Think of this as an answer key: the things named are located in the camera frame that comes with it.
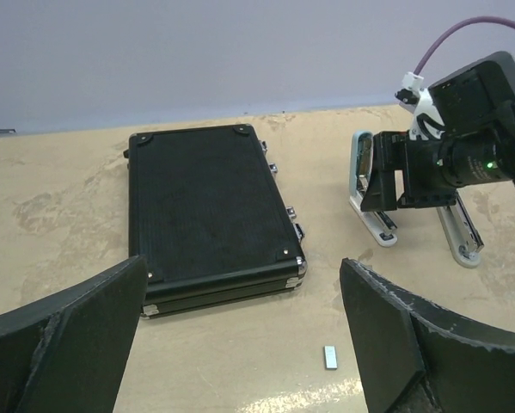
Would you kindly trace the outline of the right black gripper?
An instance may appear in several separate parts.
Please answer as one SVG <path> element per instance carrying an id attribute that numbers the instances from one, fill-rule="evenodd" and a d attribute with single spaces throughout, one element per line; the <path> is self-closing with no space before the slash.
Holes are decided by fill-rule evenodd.
<path id="1" fill-rule="evenodd" d="M 373 164 L 360 203 L 363 212 L 404 208 L 447 207 L 456 203 L 456 189 L 437 165 L 438 141 L 412 141 L 408 133 L 373 136 Z"/>

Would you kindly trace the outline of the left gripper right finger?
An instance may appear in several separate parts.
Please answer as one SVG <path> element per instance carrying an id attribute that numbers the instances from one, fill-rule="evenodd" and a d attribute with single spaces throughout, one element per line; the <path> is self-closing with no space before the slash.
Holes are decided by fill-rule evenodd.
<path id="1" fill-rule="evenodd" d="M 515 412 L 515 332 L 340 265 L 343 305 L 370 412 Z"/>

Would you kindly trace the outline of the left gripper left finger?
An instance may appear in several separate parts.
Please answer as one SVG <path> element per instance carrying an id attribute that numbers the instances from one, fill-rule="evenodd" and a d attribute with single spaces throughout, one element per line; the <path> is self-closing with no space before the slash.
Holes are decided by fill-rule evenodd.
<path id="1" fill-rule="evenodd" d="M 131 257 L 0 315 L 0 412 L 111 412 L 148 269 Z"/>

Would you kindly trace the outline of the silver black stapler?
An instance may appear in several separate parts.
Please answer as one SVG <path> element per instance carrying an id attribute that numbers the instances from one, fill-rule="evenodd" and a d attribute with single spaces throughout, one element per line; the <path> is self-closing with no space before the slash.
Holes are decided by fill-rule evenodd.
<path id="1" fill-rule="evenodd" d="M 477 268 L 484 243 L 459 193 L 454 205 L 439 207 L 437 213 L 455 262 L 464 268 Z"/>

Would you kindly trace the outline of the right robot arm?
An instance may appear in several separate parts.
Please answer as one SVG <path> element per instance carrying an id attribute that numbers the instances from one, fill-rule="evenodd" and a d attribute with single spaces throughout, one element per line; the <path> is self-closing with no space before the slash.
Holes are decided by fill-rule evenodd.
<path id="1" fill-rule="evenodd" d="M 416 112 L 404 132 L 373 135 L 360 210 L 455 205 L 457 190 L 515 186 L 515 60 L 494 52 L 427 88 L 434 114 Z"/>

